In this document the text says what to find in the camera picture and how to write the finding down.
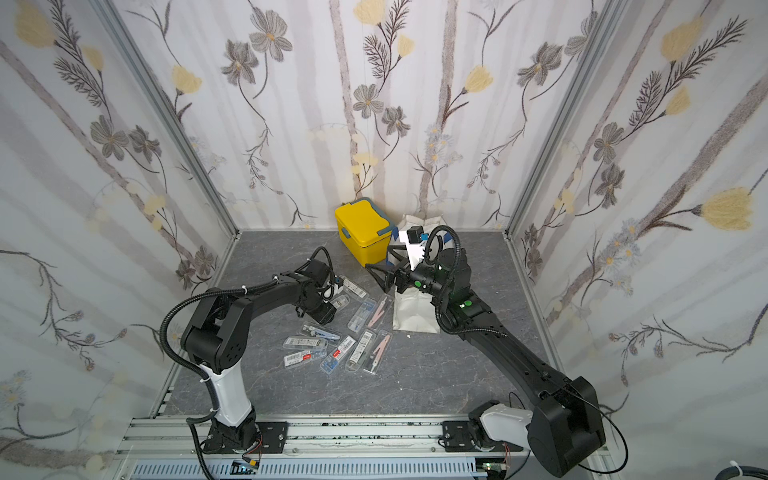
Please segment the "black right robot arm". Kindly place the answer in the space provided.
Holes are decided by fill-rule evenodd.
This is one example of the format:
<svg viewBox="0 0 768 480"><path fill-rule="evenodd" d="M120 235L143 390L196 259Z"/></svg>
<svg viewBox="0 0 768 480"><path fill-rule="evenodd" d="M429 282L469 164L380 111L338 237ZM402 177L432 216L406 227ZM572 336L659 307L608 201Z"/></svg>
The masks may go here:
<svg viewBox="0 0 768 480"><path fill-rule="evenodd" d="M447 249L431 263L369 264L383 291L413 287L431 298L440 328L483 353L525 397L521 408L488 401L468 417L465 434L444 438L449 450L489 449L506 443L529 450L551 475L561 478L606 442L594 387L568 378L539 358L504 327L471 287L465 249Z"/></svg>

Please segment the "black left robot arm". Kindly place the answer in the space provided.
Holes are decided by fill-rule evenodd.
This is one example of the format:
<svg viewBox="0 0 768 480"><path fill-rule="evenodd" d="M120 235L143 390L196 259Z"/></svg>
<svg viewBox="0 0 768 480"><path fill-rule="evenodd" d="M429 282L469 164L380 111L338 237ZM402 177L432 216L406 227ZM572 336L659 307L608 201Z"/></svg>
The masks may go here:
<svg viewBox="0 0 768 480"><path fill-rule="evenodd" d="M160 345L176 364L199 377L211 399L203 417L189 418L196 451L245 453L258 447L262 433L242 378L242 358L251 322L291 305L324 325L336 308L330 292L337 284L332 267L309 259L295 270L255 286L211 288L171 308L159 329Z"/></svg>

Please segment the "clear case pink compass upper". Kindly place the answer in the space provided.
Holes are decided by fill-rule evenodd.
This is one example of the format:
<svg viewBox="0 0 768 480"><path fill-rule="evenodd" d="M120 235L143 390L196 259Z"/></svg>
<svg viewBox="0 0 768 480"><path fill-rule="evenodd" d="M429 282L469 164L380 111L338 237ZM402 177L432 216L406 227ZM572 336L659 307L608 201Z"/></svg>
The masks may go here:
<svg viewBox="0 0 768 480"><path fill-rule="evenodd" d="M373 329L383 319L392 303L393 298L391 296L384 295L381 297L381 299L376 304L373 315L367 323L367 327L369 329Z"/></svg>

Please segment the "clear case upper barcode label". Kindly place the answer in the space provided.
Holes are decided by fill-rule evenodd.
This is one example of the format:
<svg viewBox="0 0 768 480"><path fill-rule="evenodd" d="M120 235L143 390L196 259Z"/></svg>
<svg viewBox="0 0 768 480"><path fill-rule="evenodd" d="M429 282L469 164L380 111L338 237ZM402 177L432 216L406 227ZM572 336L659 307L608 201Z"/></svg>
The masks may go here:
<svg viewBox="0 0 768 480"><path fill-rule="evenodd" d="M346 277L341 278L341 287L361 300L365 300L368 297L368 293L362 287Z"/></svg>

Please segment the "clear case blue insert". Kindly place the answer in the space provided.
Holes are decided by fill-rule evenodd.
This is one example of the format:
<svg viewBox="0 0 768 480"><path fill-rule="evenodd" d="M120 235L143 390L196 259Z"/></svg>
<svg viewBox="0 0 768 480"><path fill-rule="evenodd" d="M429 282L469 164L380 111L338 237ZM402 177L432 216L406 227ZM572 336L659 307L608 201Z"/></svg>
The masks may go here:
<svg viewBox="0 0 768 480"><path fill-rule="evenodd" d="M366 298L357 308L352 318L347 324L347 328L352 332L358 333L367 322L372 318L377 307L377 302L371 298Z"/></svg>

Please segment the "clear case white barcode label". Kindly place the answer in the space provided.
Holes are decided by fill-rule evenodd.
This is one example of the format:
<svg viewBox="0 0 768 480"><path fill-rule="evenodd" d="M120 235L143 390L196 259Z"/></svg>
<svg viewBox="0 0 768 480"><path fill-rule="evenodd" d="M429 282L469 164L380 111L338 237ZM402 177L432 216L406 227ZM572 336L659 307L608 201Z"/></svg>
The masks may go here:
<svg viewBox="0 0 768 480"><path fill-rule="evenodd" d="M355 372L361 368L362 364L369 355L369 351L371 350L372 344L376 338L377 333L370 329L365 329L361 333L358 342L346 363L346 369L348 371Z"/></svg>

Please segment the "yellow lidded storage box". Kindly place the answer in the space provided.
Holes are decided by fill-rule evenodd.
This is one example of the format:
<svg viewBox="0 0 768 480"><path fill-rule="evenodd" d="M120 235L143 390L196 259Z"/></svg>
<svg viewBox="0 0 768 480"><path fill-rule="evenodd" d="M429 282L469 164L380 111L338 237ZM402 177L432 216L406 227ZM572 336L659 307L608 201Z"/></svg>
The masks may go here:
<svg viewBox="0 0 768 480"><path fill-rule="evenodd" d="M345 203L335 210L339 237L365 267L386 260L395 223L367 197Z"/></svg>

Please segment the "clear case red mark label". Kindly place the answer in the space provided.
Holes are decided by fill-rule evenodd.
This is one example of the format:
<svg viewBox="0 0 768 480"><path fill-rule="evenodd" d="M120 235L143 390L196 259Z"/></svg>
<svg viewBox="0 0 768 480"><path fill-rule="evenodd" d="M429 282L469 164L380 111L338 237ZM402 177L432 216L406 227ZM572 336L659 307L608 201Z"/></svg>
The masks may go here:
<svg viewBox="0 0 768 480"><path fill-rule="evenodd" d="M316 360L323 359L326 356L325 350L302 350L283 357L283 366L286 369L298 368L299 366L311 364Z"/></svg>

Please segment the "clear case red blue label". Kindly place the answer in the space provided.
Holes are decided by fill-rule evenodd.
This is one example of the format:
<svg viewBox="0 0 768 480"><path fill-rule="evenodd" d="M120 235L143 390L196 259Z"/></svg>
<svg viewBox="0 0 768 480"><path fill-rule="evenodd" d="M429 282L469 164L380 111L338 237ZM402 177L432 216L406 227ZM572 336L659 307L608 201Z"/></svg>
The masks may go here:
<svg viewBox="0 0 768 480"><path fill-rule="evenodd" d="M331 375L342 363L346 355L353 349L357 341L346 336L322 361L320 368L327 375Z"/></svg>

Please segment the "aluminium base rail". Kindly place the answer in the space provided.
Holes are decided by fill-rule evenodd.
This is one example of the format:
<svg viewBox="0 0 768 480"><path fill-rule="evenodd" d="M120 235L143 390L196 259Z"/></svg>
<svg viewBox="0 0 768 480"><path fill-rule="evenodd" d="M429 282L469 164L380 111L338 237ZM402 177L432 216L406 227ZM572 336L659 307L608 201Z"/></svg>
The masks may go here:
<svg viewBox="0 0 768 480"><path fill-rule="evenodd" d="M183 418L134 419L108 479L547 479L517 445L471 444L457 415L266 415L247 456L204 456L202 471Z"/></svg>

